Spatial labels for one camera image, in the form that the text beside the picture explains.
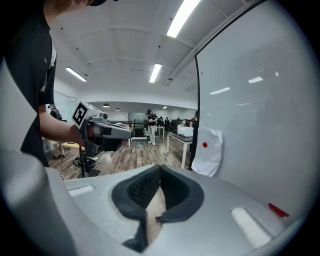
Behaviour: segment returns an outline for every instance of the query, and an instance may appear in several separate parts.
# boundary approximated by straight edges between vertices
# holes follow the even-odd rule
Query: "stand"
[[[87,161],[87,151],[83,152],[81,146],[79,147],[79,155],[80,155],[80,165],[81,165],[81,174],[77,177],[80,178],[88,178],[88,177],[96,177],[100,173],[99,170],[90,169]]]

